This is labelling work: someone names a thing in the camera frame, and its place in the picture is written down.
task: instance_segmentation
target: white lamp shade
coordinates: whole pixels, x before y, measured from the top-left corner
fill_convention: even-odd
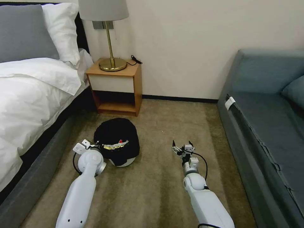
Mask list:
[[[83,20],[117,21],[129,16],[126,0],[78,0]]]

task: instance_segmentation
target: baseboard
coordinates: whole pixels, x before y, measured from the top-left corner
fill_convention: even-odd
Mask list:
[[[199,103],[211,103],[216,104],[217,99],[205,99],[205,98],[183,98],[183,97],[167,97],[167,96],[157,96],[157,95],[142,95],[143,99],[152,100],[171,100],[171,101],[187,101],[187,102],[199,102]]]

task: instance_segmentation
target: black cable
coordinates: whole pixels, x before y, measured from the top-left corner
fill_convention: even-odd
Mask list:
[[[192,153],[192,154],[195,154],[195,155],[197,155],[197,156],[200,156],[203,160],[204,160],[204,162],[205,162],[205,164],[206,164],[206,174],[205,174],[205,181],[207,180],[207,176],[208,176],[208,164],[207,164],[207,161],[206,161],[206,159],[204,159],[204,157],[202,156],[202,155],[200,155],[200,154],[197,154],[197,153]]]
[[[129,65],[131,65],[131,66],[135,66],[136,64],[137,64],[137,62],[136,63],[134,63],[134,64],[131,64],[131,63],[129,63],[129,62],[127,62]]]
[[[131,55],[131,59],[132,59],[133,61],[135,61],[134,64],[131,64],[131,63],[127,62],[127,63],[130,64],[131,66],[135,66],[137,63],[138,63],[138,64],[142,64],[142,62],[139,61],[137,58],[135,58],[134,55]]]
[[[207,224],[207,223],[200,223],[197,228],[200,228],[201,226],[209,226],[209,227],[213,227],[213,228],[220,228],[219,226],[215,226],[215,225],[211,225],[211,224]]]
[[[76,165],[75,165],[75,156],[76,156],[76,154],[77,154],[77,153],[75,153],[74,156],[73,156],[73,166],[74,166],[74,169],[76,170],[76,172],[79,173],[79,175],[81,175],[82,172],[80,172],[80,171],[76,168]]]

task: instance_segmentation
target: gray sofa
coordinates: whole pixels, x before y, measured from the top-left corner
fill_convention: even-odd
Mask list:
[[[304,227],[304,110],[280,94],[302,75],[303,51],[242,49],[218,101],[258,227]]]

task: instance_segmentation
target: floor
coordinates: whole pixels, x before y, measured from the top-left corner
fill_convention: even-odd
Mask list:
[[[77,118],[57,171],[22,224],[22,228],[54,228],[65,195],[78,176],[72,165],[72,147],[116,115],[83,112]],[[97,186],[85,227],[142,228],[197,227],[190,198],[183,188],[180,158],[172,140],[190,140],[209,166],[207,184],[234,220],[235,227],[256,227],[235,161],[215,104],[143,100],[138,117],[126,117],[136,126],[140,155],[128,167],[107,162],[96,177]],[[201,162],[199,171],[204,176]]]

